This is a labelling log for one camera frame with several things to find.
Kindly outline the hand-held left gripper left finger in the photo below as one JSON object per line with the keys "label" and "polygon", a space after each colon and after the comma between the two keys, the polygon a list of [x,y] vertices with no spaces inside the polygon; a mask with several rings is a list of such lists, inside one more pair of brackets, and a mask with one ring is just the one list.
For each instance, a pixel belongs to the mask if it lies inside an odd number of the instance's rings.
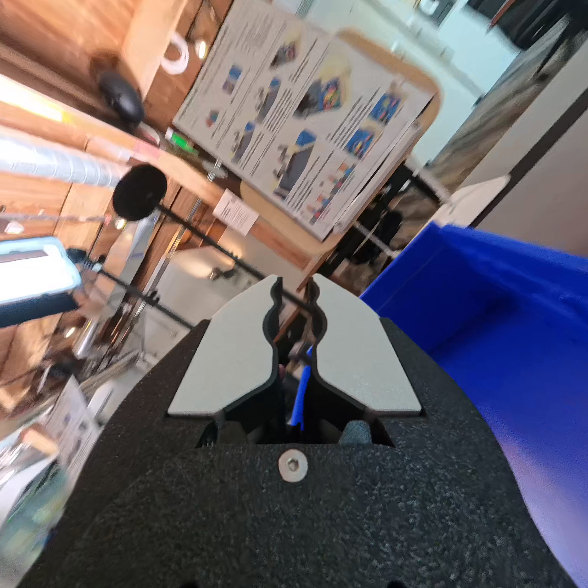
{"label": "hand-held left gripper left finger", "polygon": [[282,296],[282,277],[270,275],[212,316],[167,409],[169,417],[238,422],[246,433],[274,420],[283,434],[275,343]]}

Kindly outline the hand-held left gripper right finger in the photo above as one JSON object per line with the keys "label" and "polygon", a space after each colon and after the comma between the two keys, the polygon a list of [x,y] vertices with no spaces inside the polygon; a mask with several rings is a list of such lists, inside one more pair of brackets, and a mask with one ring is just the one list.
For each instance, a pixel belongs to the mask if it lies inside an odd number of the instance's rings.
{"label": "hand-held left gripper right finger", "polygon": [[378,314],[363,300],[315,275],[312,373],[321,386],[374,416],[415,416],[422,405]]}

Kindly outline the phone in light blue case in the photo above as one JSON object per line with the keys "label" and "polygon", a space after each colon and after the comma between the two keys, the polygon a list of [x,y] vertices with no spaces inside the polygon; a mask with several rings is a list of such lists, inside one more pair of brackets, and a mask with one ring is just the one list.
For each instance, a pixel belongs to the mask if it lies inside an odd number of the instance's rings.
{"label": "phone in light blue case", "polygon": [[82,276],[61,241],[53,236],[1,242],[1,304],[70,293]]}

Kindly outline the black stand pole with disc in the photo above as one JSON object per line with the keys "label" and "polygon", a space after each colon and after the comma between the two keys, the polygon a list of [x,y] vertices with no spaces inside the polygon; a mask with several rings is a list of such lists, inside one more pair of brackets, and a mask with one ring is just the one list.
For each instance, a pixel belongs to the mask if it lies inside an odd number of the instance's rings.
{"label": "black stand pole with disc", "polygon": [[153,212],[161,213],[166,219],[177,224],[192,236],[197,237],[212,247],[234,265],[258,281],[266,279],[261,273],[237,255],[229,252],[216,240],[200,231],[191,221],[180,217],[163,204],[168,188],[165,174],[150,164],[131,167],[114,188],[112,205],[117,216],[129,222],[137,222],[149,217]]}

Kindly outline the instruction sheet on stand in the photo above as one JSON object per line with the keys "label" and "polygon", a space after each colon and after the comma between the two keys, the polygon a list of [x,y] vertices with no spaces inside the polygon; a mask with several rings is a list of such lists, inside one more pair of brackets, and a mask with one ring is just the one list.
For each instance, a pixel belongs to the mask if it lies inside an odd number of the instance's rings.
{"label": "instruction sheet on stand", "polygon": [[351,46],[359,53],[367,56],[372,61],[379,63],[382,67],[393,72],[400,73],[411,84],[419,86],[433,93],[433,96],[417,118],[417,134],[408,143],[404,153],[393,164],[383,164],[379,172],[374,174],[370,182],[364,188],[367,199],[358,208],[354,205],[351,208],[352,217],[348,218],[339,233],[332,232],[324,241],[318,241],[308,232],[304,231],[284,211],[276,208],[271,202],[264,198],[248,182],[241,181],[240,196],[260,216],[250,234],[258,241],[263,242],[282,259],[298,267],[302,272],[302,279],[296,287],[296,292],[304,291],[309,279],[318,271],[321,264],[329,257],[336,245],[341,241],[344,233],[350,229],[352,224],[358,220],[361,213],[369,206],[378,191],[396,173],[401,164],[408,164],[409,158],[422,136],[435,123],[437,115],[442,107],[442,93],[434,79],[413,63],[404,61],[393,52],[367,39],[353,29],[342,29],[338,31],[337,38]]}

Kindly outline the printed instruction poster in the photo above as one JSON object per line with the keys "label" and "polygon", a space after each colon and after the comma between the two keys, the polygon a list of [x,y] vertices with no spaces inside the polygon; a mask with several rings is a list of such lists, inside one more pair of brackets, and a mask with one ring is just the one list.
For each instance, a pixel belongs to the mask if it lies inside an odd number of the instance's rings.
{"label": "printed instruction poster", "polygon": [[324,241],[405,160],[438,101],[414,66],[234,1],[173,124]]}

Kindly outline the blue plastic bin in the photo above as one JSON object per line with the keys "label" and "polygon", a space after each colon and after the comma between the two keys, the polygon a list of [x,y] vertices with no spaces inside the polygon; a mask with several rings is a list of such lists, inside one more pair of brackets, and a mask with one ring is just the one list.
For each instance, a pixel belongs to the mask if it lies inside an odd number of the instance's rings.
{"label": "blue plastic bin", "polygon": [[587,259],[427,225],[361,295],[466,393],[587,587]]}

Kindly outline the silver air duct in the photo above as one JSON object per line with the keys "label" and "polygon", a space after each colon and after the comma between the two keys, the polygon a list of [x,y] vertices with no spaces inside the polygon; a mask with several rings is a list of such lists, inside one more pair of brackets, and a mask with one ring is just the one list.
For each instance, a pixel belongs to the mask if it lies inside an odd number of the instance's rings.
{"label": "silver air duct", "polygon": [[66,146],[1,132],[1,172],[47,180],[114,188],[129,166]]}

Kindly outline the white paper sign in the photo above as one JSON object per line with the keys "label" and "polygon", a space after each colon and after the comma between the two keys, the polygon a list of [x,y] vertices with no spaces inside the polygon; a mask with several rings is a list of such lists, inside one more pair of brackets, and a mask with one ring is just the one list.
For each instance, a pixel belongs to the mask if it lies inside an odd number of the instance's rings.
{"label": "white paper sign", "polygon": [[259,214],[243,199],[225,189],[212,214],[232,231],[247,236],[258,220]]}

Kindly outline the black round ceiling fixture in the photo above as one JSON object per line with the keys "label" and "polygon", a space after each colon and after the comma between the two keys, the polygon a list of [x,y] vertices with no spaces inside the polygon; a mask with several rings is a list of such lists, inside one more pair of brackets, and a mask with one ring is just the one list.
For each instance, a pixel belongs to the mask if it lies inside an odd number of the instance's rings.
{"label": "black round ceiling fixture", "polygon": [[140,94],[120,73],[107,70],[98,77],[100,95],[105,104],[128,126],[136,128],[145,117]]}

